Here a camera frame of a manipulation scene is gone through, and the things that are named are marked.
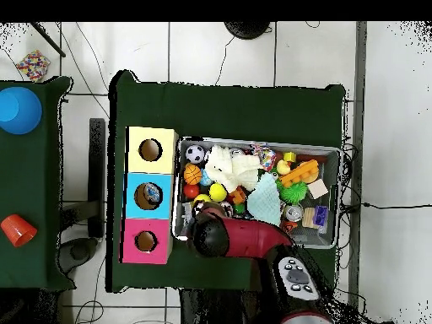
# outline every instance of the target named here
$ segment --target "pink box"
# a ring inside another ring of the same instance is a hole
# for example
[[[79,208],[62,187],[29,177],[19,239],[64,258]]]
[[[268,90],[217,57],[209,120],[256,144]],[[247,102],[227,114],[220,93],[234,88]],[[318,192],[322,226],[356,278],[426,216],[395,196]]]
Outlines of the pink box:
[[[140,251],[135,237],[142,231],[150,231],[158,244],[151,252]],[[166,264],[172,247],[170,221],[168,219],[125,219],[122,263]]]

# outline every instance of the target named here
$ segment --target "orange basketball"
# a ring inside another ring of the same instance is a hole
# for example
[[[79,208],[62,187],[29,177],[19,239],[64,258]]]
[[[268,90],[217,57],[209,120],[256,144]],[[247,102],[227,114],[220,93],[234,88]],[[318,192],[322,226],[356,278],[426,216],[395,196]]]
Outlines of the orange basketball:
[[[185,168],[184,177],[187,184],[196,185],[203,177],[203,174],[196,165],[190,164]]]

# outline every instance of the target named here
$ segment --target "green cloth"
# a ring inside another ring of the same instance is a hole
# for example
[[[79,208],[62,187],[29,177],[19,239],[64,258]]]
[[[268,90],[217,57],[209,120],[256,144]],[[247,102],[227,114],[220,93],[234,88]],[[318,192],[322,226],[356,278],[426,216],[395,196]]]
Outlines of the green cloth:
[[[34,131],[13,135],[0,129],[0,220],[17,213],[38,230],[18,248],[0,230],[2,288],[73,288],[73,282],[59,271],[56,256],[60,227],[58,112],[70,83],[67,77],[45,84],[0,82],[0,90],[16,86],[32,90],[42,104],[42,118]]]
[[[109,147],[115,140],[116,151],[115,189],[109,187],[110,200],[115,190],[112,257],[107,257],[112,260],[112,288],[251,289],[256,278],[253,260],[198,257],[179,240],[174,240],[166,265],[118,262],[126,126],[172,128],[179,136],[340,148],[344,95],[341,85],[301,89],[146,84],[137,83],[130,72],[120,71],[111,82],[110,97],[111,113],[116,111],[109,138]],[[309,252],[332,283],[335,249]]]

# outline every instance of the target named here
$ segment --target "red cup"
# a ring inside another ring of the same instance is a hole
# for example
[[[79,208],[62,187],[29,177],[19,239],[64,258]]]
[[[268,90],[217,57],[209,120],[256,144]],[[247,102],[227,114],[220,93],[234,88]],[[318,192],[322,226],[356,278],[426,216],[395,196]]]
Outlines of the red cup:
[[[31,224],[18,216],[16,213],[8,216],[0,224],[4,234],[15,247],[20,247],[29,242],[37,233]]]

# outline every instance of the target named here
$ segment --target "blue cup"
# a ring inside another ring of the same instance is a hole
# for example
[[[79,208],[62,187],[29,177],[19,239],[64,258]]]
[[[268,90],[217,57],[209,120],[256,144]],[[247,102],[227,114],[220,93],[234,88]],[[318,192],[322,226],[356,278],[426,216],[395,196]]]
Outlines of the blue cup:
[[[42,104],[24,87],[0,91],[0,127],[11,134],[26,134],[41,122]]]

